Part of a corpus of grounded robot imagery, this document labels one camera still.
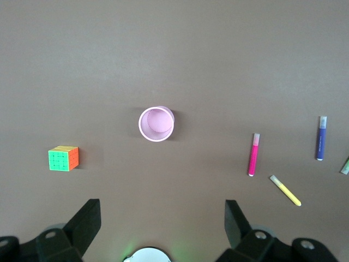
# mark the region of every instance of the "cup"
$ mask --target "cup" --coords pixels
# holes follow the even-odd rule
[[[165,106],[154,106],[145,110],[138,122],[141,134],[152,142],[169,138],[175,126],[175,117]]]

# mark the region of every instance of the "rubik's cube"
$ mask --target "rubik's cube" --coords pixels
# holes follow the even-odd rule
[[[50,170],[70,171],[79,165],[77,146],[57,146],[49,150]]]

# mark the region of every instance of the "gray table surface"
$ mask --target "gray table surface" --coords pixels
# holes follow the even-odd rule
[[[235,199],[281,241],[317,239],[348,261],[348,14],[333,0],[1,1],[0,235],[26,242],[99,198],[86,262],[143,246],[214,261]],[[175,116],[160,143],[137,126],[156,105]],[[49,170],[58,145],[80,148],[77,169]]]

